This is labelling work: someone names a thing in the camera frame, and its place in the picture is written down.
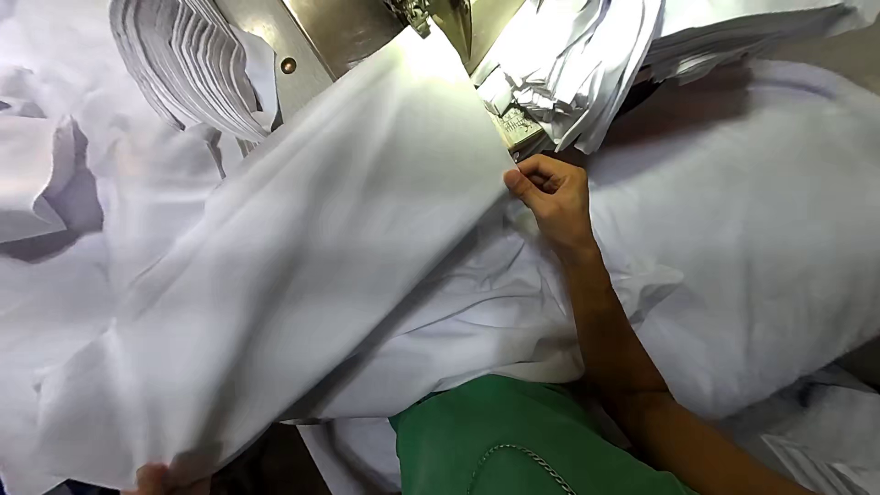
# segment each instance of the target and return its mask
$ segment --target person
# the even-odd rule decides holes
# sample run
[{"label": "person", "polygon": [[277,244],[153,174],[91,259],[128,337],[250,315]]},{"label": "person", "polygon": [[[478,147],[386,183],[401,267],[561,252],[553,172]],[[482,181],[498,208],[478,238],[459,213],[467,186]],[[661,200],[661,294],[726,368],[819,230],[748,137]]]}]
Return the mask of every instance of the person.
[{"label": "person", "polygon": [[[675,401],[605,270],[590,227],[586,172],[537,155],[503,179],[534,212],[561,263],[582,382],[639,459],[603,440],[566,388],[486,375],[390,418],[404,495],[810,493]],[[163,493],[163,468],[146,469],[138,473],[138,495]]]}]

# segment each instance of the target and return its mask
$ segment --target green shirt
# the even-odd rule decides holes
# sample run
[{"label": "green shirt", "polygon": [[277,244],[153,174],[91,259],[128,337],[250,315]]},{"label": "green shirt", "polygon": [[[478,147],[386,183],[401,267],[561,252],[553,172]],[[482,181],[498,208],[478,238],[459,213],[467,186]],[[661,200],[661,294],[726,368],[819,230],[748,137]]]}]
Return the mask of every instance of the green shirt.
[{"label": "green shirt", "polygon": [[693,495],[603,440],[552,385],[483,376],[391,422],[404,495]]}]

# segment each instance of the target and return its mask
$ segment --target hand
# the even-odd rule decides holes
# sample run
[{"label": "hand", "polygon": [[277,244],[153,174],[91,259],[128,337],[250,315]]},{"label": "hand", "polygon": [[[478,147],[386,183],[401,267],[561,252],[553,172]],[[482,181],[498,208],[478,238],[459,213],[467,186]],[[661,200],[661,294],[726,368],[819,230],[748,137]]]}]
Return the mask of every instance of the hand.
[{"label": "hand", "polygon": [[596,248],[587,173],[581,167],[535,155],[505,172],[504,184],[532,210],[538,228],[563,262]]},{"label": "hand", "polygon": [[168,490],[165,488],[167,473],[168,468],[164,464],[146,464],[137,470],[137,490],[124,491],[122,495],[208,495],[210,491],[210,477],[184,488]]}]

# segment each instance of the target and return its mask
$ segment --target screw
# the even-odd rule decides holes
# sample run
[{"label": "screw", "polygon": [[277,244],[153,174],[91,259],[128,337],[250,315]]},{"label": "screw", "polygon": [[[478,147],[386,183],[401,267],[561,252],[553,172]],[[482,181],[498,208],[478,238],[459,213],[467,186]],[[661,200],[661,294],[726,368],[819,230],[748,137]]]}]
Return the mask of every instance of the screw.
[{"label": "screw", "polygon": [[281,72],[285,74],[293,74],[293,71],[297,69],[297,61],[293,59],[292,56],[289,56],[281,61]]}]

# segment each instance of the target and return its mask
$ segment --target fabric stack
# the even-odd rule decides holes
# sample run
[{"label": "fabric stack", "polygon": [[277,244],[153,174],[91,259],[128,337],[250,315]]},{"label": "fabric stack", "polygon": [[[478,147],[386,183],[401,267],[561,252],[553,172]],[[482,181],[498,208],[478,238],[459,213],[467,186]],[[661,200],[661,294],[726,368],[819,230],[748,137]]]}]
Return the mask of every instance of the fabric stack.
[{"label": "fabric stack", "polygon": [[527,0],[472,81],[490,112],[515,102],[556,151],[590,153],[642,67],[688,82],[780,41],[868,26],[878,12],[878,0]]},{"label": "fabric stack", "polygon": [[645,64],[656,80],[693,81],[780,41],[869,26],[877,13],[877,0],[666,0],[663,29]]},{"label": "fabric stack", "polygon": [[528,110],[557,150],[583,134],[578,148],[595,151],[642,65],[660,4],[527,0],[472,81],[491,112],[512,100]]},{"label": "fabric stack", "polygon": [[[239,39],[213,2],[113,0],[110,24],[128,72],[166,122],[204,122],[252,143],[268,136],[275,100],[258,105],[245,74],[249,39]],[[261,109],[268,111],[252,115]]]}]

